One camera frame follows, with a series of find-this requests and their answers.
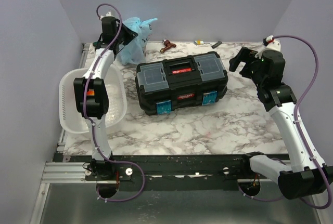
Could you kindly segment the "light blue plastic bag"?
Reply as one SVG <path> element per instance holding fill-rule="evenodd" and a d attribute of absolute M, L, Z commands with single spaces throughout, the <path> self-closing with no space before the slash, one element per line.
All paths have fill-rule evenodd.
<path fill-rule="evenodd" d="M 123 24 L 138 35 L 126 46 L 121 47 L 117 59 L 123 64 L 134 64 L 146 62 L 146 45 L 152 34 L 151 24 L 158 18 L 141 21 L 139 17 L 126 19 Z"/>

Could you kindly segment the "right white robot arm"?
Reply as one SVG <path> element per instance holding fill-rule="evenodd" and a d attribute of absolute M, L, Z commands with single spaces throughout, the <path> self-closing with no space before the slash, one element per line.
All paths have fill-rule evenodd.
<path fill-rule="evenodd" d="M 284 165 L 261 152 L 243 155 L 240 174 L 251 178 L 261 174 L 277 183 L 282 195 L 289 199 L 320 194 L 332 183 L 332 166 L 327 166 L 307 137 L 297 110 L 297 99 L 290 86 L 282 82 L 285 68 L 283 54 L 264 48 L 262 52 L 241 48 L 229 61 L 234 72 L 244 62 L 240 75 L 251 79 L 257 96 L 278 127 L 287 148 L 290 165 Z"/>

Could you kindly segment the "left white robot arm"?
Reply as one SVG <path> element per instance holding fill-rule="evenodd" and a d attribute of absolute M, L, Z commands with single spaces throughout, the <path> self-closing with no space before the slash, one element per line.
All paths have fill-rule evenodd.
<path fill-rule="evenodd" d="M 94 176 L 109 180 L 115 175 L 116 168 L 106 133 L 109 98 L 105 77 L 120 52 L 120 46 L 129 44 L 137 33 L 113 16 L 100 17 L 100 20 L 102 33 L 95 46 L 95 58 L 87 72 L 74 79 L 73 88 L 76 109 L 85 119 L 91 135 L 90 171 Z"/>

